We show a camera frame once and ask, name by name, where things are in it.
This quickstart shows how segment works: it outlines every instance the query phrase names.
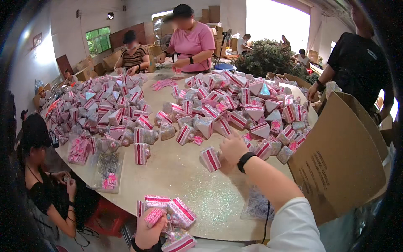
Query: pink t-shirt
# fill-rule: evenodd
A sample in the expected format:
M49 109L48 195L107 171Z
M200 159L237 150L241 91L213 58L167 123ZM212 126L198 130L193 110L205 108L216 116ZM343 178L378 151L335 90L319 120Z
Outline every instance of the pink t-shirt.
M210 28L198 22L196 27L190 32L186 33L184 30L176 29L172 34L169 47L173 48L175 52L180 53L178 59L188 58L196 54L216 49L213 34ZM200 63L193 63L182 67L184 72L199 72L208 70L211 67L211 58Z

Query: person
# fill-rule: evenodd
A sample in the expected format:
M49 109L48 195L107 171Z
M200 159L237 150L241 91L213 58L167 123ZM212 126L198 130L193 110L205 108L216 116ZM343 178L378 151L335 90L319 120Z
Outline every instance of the person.
M172 21L178 28L172 34L168 49L158 56L163 63L168 54L178 53L173 67L183 72L209 72L211 56L216 49L210 28L195 20L193 9L186 4L176 6L164 18L164 23Z
M239 170L248 175L249 180L257 185L264 196L274 206L275 216L270 228L270 241L267 246L253 244L241 251L274 252L274 251L315 251L324 252L320 234L308 200L301 190L281 171L249 152L242 137L234 132L220 144L223 156L228 165L235 166L243 160ZM161 246L159 236L166 226L164 215L151 229L146 227L145 212L137 221L136 237L132 239L131 252L142 252Z
M40 86L38 88L37 94L41 96L41 98L39 99L39 108L42 109L42 107L49 101L52 92L50 90L45 91L45 89Z
M98 206L99 194L87 188L72 171L47 173L42 170L45 150L51 140L39 114L27 117L22 132L17 155L28 197L65 234L75 237L76 229L83 229Z
M123 43L126 45L126 49L115 64L115 72L118 75L127 74L130 76L140 72L144 73L150 66L148 49L139 44L136 32L133 30L128 30L125 33Z
M300 49L299 54L294 55L293 58L298 61L301 65L303 65L306 69L311 68L311 61L309 58L305 55L305 50Z
M237 50L239 55L245 55L246 52L252 50L251 47L248 47L247 41L251 38L249 33L245 34L243 37L240 37L237 42Z
M64 84L71 85L73 83L78 82L77 76L75 76L74 74L71 74L68 69L66 69L66 71L64 71L64 77L66 77Z
M283 41L280 40L281 48L291 50L290 42L285 38L284 35L282 35L281 38L283 40Z
M341 35L327 67L308 90L308 98L312 100L326 82L333 80L344 93L354 96L379 125L389 115L394 100L387 62L381 48L371 39L375 33L370 22L355 3L352 3L351 16L356 34ZM384 106L378 113L374 103L381 89L385 91Z

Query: black cable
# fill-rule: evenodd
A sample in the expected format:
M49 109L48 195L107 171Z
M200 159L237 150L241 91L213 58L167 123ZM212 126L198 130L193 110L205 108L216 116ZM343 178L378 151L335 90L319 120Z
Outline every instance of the black cable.
M269 212L270 212L270 201L267 201L267 217L266 217L266 223L264 224L264 236L263 236L263 241L262 244L264 243L264 240L266 239L266 228L267 228L267 221L269 220Z

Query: black t-shirt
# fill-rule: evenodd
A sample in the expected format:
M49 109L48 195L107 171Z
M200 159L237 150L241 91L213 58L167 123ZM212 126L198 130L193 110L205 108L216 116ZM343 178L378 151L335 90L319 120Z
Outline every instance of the black t-shirt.
M392 87L386 59L381 48L371 39L343 33L328 64L335 71L333 81L344 93L354 96L367 111L374 106L381 89L386 91ZM393 98L385 100L384 104L392 102Z

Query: window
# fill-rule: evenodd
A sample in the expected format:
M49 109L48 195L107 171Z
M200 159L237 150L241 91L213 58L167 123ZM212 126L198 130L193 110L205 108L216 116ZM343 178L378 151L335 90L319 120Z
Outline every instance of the window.
M89 54L95 57L103 51L110 49L110 28L104 27L85 33L87 37Z
M336 46L336 42L332 41L332 48L330 49L330 54L333 52L333 48Z
M153 15L151 15L151 20L153 20L154 17L165 16L166 14L169 14L169 13L171 13L171 12L174 12L174 11L173 11L173 10L169 10L169 11L163 11L163 12L160 12L160 13L153 14Z

